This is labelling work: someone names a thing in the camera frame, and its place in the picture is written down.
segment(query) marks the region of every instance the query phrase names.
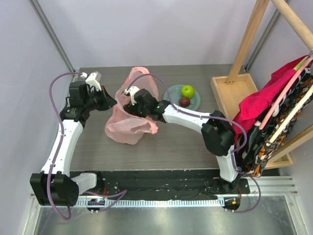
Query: wooden rack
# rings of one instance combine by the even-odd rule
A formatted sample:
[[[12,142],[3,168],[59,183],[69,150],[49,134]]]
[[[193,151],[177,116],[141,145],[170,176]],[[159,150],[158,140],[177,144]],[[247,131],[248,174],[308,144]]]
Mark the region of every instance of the wooden rack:
[[[289,25],[293,28],[299,38],[307,46],[307,48],[312,52],[313,34],[310,32],[310,30],[303,24],[303,22],[288,6],[285,0],[271,1],[276,6],[281,15],[286,19]],[[213,77],[211,80],[211,86],[218,107],[229,119],[233,119],[239,112],[239,103],[244,98],[257,91],[251,75],[239,74],[239,71],[249,51],[252,40],[259,27],[268,3],[269,0],[256,1],[250,20],[246,27],[244,37],[241,41],[238,54],[229,75],[223,77]],[[285,145],[280,146],[269,160],[266,168],[278,168],[293,164],[289,152],[310,140],[311,138],[313,138],[313,125],[311,125],[309,128],[297,135]]]

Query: green plate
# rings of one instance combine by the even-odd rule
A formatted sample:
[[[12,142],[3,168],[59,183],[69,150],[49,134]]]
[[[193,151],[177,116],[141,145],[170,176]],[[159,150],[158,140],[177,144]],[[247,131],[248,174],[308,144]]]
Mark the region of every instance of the green plate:
[[[168,89],[168,91],[170,92],[170,96],[172,98],[172,101],[174,102],[174,104],[176,104],[178,106],[179,106],[179,99],[182,97],[181,96],[181,89],[183,86],[184,85],[181,85],[181,84],[180,85],[174,85]],[[167,92],[164,93],[163,99],[169,100]],[[195,95],[193,97],[191,97],[191,99],[190,99],[190,105],[188,107],[185,107],[185,109],[196,111],[200,106],[200,102],[201,102],[200,95],[195,90]]]

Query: pink hanger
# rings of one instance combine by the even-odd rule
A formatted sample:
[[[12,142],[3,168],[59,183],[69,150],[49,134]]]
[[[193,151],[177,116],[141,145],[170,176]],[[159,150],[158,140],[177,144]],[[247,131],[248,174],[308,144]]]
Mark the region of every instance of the pink hanger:
[[[269,118],[274,113],[275,109],[279,105],[280,101],[284,98],[285,94],[289,91],[290,87],[293,85],[295,80],[298,78],[300,73],[305,69],[305,67],[313,60],[312,57],[309,57],[306,62],[297,70],[297,72],[294,74],[294,76],[290,79],[290,81],[287,83],[285,88],[282,90],[282,92],[279,94],[278,98],[276,99],[275,103],[272,105],[269,112],[266,114],[265,118],[263,119],[261,125],[259,126],[259,130],[262,130],[264,126],[266,125]]]

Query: plastic bag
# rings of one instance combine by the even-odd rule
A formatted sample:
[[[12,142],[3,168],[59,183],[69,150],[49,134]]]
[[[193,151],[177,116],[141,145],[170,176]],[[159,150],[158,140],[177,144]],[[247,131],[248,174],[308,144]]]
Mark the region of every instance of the plastic bag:
[[[144,133],[155,134],[157,132],[155,121],[148,117],[143,118],[130,115],[123,109],[123,106],[128,104],[131,98],[122,92],[136,77],[143,73],[149,73],[149,71],[144,67],[132,68],[125,83],[115,94],[117,104],[113,107],[113,114],[106,123],[105,133],[116,142],[136,144]],[[133,86],[148,90],[153,97],[158,99],[157,86],[151,76],[144,76],[138,79]]]

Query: wall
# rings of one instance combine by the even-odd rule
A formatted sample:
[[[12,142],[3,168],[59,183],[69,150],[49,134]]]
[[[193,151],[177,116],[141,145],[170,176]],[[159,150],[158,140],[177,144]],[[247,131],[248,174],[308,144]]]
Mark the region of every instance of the wall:
[[[76,69],[232,64],[255,4],[255,0],[39,2]],[[273,11],[270,3],[255,41]]]
[[[31,193],[57,132],[51,80],[67,69],[26,0],[0,1],[0,189],[3,235],[21,234]],[[69,77],[54,88],[61,108]]]
[[[313,1],[292,0],[290,6],[307,27],[313,31],[311,13]],[[308,53],[308,49],[286,20],[281,17],[250,71],[257,87],[259,89],[262,88],[268,82],[270,74],[282,65]],[[301,114],[292,136],[312,125],[312,116],[313,104],[310,103]],[[293,177],[302,206],[305,205],[303,206],[305,216],[311,218],[313,216],[313,205],[310,201],[312,199],[313,185],[310,183],[310,179],[313,178],[313,139],[292,151],[291,155],[294,164],[282,169],[282,173]],[[311,226],[310,229],[313,231],[312,223],[308,223],[308,225]]]

